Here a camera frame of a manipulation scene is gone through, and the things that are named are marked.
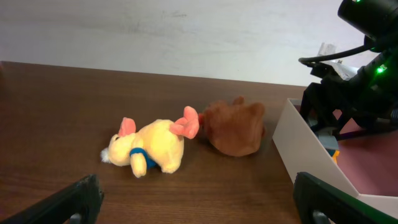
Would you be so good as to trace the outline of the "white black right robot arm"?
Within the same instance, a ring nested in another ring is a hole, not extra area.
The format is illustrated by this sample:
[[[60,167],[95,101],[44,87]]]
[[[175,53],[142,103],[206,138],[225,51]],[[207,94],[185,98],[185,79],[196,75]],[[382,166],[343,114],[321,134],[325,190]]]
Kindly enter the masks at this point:
[[[314,133],[337,140],[397,129],[397,0],[344,0],[338,16],[364,34],[364,44],[337,54],[300,58],[321,79],[304,91],[300,115],[315,112]],[[329,60],[370,50],[378,55],[349,80],[342,79]]]

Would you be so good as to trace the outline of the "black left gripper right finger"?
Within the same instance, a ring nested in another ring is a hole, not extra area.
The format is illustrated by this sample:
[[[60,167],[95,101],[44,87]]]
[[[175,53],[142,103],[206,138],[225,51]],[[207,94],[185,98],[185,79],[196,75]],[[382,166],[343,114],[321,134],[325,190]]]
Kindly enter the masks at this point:
[[[387,215],[308,172],[299,172],[294,182],[294,201],[302,223],[397,224]]]

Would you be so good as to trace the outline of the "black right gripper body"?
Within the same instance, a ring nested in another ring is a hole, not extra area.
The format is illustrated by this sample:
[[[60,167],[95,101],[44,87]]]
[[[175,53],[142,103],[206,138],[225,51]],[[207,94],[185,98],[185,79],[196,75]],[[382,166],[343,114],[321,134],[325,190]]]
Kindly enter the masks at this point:
[[[314,133],[335,137],[360,137],[397,130],[397,52],[383,51],[349,80],[335,69],[315,63],[312,75],[320,83],[304,91],[300,115],[308,121],[315,113]]]

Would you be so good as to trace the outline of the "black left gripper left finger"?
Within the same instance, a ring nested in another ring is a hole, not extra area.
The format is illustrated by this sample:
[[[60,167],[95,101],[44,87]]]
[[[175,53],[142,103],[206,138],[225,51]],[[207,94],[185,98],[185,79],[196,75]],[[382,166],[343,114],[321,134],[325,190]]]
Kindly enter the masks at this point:
[[[97,175],[90,174],[27,209],[5,219],[3,224],[71,223],[93,224],[104,199]]]

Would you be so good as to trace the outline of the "yellow grey toy truck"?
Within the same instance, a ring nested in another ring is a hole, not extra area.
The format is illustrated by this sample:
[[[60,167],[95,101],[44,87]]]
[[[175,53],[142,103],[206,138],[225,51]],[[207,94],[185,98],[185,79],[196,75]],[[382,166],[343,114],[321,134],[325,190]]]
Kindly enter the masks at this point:
[[[337,157],[340,154],[340,150],[338,146],[338,141],[336,140],[334,135],[332,135],[332,131],[327,129],[322,129],[320,131],[314,131],[314,133],[317,136],[320,143],[322,144],[322,146],[329,153],[333,161],[337,163]]]

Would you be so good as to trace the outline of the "brown plush bear toy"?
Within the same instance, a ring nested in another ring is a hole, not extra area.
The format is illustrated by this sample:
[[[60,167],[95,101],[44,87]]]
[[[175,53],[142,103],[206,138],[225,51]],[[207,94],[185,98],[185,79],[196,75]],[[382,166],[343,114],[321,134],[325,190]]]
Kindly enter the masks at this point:
[[[199,124],[211,145],[227,156],[243,157],[257,152],[266,135],[262,103],[246,103],[242,96],[232,103],[210,103],[199,114]]]

